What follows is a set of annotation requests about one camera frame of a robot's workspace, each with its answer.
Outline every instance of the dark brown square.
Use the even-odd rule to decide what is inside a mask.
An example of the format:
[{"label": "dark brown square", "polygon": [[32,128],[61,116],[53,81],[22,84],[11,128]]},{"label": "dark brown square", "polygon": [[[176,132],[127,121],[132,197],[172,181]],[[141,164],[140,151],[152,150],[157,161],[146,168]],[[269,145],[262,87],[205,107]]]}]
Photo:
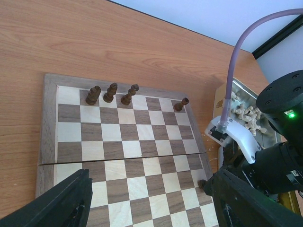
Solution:
[{"label": "dark brown square", "polygon": [[59,104],[58,122],[80,122],[80,106]]},{"label": "dark brown square", "polygon": [[179,125],[181,137],[183,140],[193,140],[194,136],[190,129],[190,126]]},{"label": "dark brown square", "polygon": [[109,227],[108,205],[102,207],[94,207],[89,210],[88,227]]},{"label": "dark brown square", "polygon": [[190,170],[202,169],[202,164],[198,154],[187,155]]},{"label": "dark brown square", "polygon": [[198,200],[200,206],[204,206],[212,203],[212,197],[205,194],[205,192],[201,188],[196,188]]},{"label": "dark brown square", "polygon": [[146,97],[146,103],[147,103],[148,110],[161,111],[160,101],[158,98]]},{"label": "dark brown square", "polygon": [[153,219],[154,227],[172,227],[170,215]]},{"label": "dark brown square", "polygon": [[89,169],[89,177],[94,182],[105,181],[105,167],[104,162],[83,162],[83,169]]},{"label": "dark brown square", "polygon": [[184,144],[182,140],[170,140],[170,146],[173,155],[184,155],[186,154]]},{"label": "dark brown square", "polygon": [[118,108],[122,108],[122,109],[133,109],[133,103],[132,103],[132,101],[131,101],[131,103],[129,105],[123,105],[122,104],[121,98],[123,96],[124,95],[122,95],[122,94],[116,94],[117,107]]},{"label": "dark brown square", "polygon": [[100,123],[81,123],[82,141],[102,141],[102,130]]},{"label": "dark brown square", "polygon": [[125,168],[127,178],[145,176],[143,161],[141,158],[126,159]]},{"label": "dark brown square", "polygon": [[82,146],[81,142],[58,142],[58,163],[61,162],[81,162]]},{"label": "dark brown square", "polygon": [[141,140],[140,147],[141,147],[142,157],[158,156],[157,146],[154,140]]},{"label": "dark brown square", "polygon": [[135,124],[120,124],[122,141],[139,140],[138,130]]},{"label": "dark brown square", "polygon": [[168,140],[169,139],[165,125],[152,125],[151,127],[152,127],[152,131],[153,131],[155,140]]},{"label": "dark brown square", "polygon": [[106,181],[108,204],[129,200],[126,179]]},{"label": "dark brown square", "polygon": [[115,108],[100,107],[101,123],[119,124],[118,110]]},{"label": "dark brown square", "polygon": [[178,179],[180,182],[181,190],[195,187],[190,171],[178,172]]},{"label": "dark brown square", "polygon": [[175,111],[176,113],[185,113],[185,106],[183,106],[183,108],[182,108],[181,111],[175,110],[175,104],[180,103],[180,102],[181,102],[181,100],[180,100],[180,101],[178,101],[178,100],[172,100],[172,101],[171,101],[171,103],[172,103],[172,105],[173,105],[173,107],[174,107],[174,111]]},{"label": "dark brown square", "polygon": [[149,198],[132,200],[130,203],[133,224],[152,220],[152,211]]},{"label": "dark brown square", "polygon": [[136,124],[151,124],[151,118],[148,110],[134,110]]},{"label": "dark brown square", "polygon": [[[88,105],[85,102],[85,99],[86,99],[88,94],[89,94],[88,90],[80,90],[80,105]],[[88,105],[88,106],[99,106],[99,99],[97,99],[97,102],[94,105]]]},{"label": "dark brown square", "polygon": [[205,227],[200,207],[186,211],[190,227]]},{"label": "dark brown square", "polygon": [[166,194],[169,204],[170,214],[178,213],[185,210],[181,191]]},{"label": "dark brown square", "polygon": [[104,159],[123,159],[123,146],[121,141],[103,142]]},{"label": "dark brown square", "polygon": [[148,195],[150,197],[155,195],[165,194],[162,175],[146,176],[145,178],[146,178]]},{"label": "dark brown square", "polygon": [[177,171],[173,156],[159,157],[159,163],[162,174],[170,174]]},{"label": "dark brown square", "polygon": [[162,112],[165,125],[178,125],[176,115],[172,112]]}]

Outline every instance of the wood grain surface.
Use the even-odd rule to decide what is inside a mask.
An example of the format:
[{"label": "wood grain surface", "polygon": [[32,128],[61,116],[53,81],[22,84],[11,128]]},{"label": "wood grain surface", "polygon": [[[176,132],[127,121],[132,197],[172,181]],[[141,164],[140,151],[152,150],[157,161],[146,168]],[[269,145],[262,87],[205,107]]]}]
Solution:
[{"label": "wood grain surface", "polygon": [[[201,132],[212,118],[232,46],[105,0],[2,0],[0,15],[0,218],[35,198],[46,72],[184,92]],[[235,77],[267,84],[245,51]]]}]

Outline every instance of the white wall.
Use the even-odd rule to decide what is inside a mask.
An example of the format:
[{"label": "white wall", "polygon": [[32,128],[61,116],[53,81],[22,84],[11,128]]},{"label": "white wall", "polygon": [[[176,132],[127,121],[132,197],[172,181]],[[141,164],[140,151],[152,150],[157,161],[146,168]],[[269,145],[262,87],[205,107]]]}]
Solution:
[{"label": "white wall", "polygon": [[[235,45],[243,31],[268,14],[303,8],[303,0],[113,0],[224,43]],[[244,42],[252,52],[297,16],[269,21]]]},{"label": "white wall", "polygon": [[257,62],[270,83],[287,73],[303,70],[303,27],[258,58]]}]

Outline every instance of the pawn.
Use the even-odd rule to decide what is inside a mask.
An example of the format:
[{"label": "pawn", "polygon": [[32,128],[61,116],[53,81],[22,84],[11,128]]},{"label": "pawn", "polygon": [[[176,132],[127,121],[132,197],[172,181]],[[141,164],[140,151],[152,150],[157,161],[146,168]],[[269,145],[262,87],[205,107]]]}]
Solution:
[{"label": "pawn", "polygon": [[117,89],[118,84],[112,83],[107,89],[107,92],[103,95],[103,100],[107,103],[111,103],[114,99],[114,95],[116,94]]},{"label": "pawn", "polygon": [[89,90],[89,94],[87,95],[85,102],[88,105],[96,104],[101,93],[101,88],[99,86],[95,86]]},{"label": "pawn", "polygon": [[184,105],[187,105],[189,103],[189,99],[188,98],[183,98],[182,101],[180,103],[177,103],[174,105],[174,108],[176,111],[181,111],[183,109]]},{"label": "pawn", "polygon": [[139,86],[137,84],[133,84],[131,89],[128,90],[128,94],[124,95],[121,98],[121,102],[123,105],[129,105],[132,100],[132,96],[136,94],[136,91],[139,90]]}]

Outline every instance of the brown chess piece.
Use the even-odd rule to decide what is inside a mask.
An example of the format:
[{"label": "brown chess piece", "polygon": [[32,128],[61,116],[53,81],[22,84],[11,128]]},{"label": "brown chess piece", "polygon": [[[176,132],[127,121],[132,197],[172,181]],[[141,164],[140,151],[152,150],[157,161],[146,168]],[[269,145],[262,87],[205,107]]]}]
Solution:
[{"label": "brown chess piece", "polygon": [[95,86],[89,90],[89,94],[87,95],[85,102],[88,105],[96,104],[101,93],[101,88],[99,86]]},{"label": "brown chess piece", "polygon": [[131,89],[128,90],[128,94],[124,95],[121,98],[121,102],[123,105],[129,105],[132,100],[132,96],[136,94],[136,91],[139,90],[139,86],[137,84],[133,84]]},{"label": "brown chess piece", "polygon": [[180,103],[175,104],[174,108],[176,111],[181,111],[183,109],[184,105],[187,105],[189,103],[188,98],[183,98]]},{"label": "brown chess piece", "polygon": [[114,95],[116,94],[117,89],[118,84],[112,83],[107,89],[107,92],[103,95],[103,100],[107,103],[111,103],[114,99]]}]

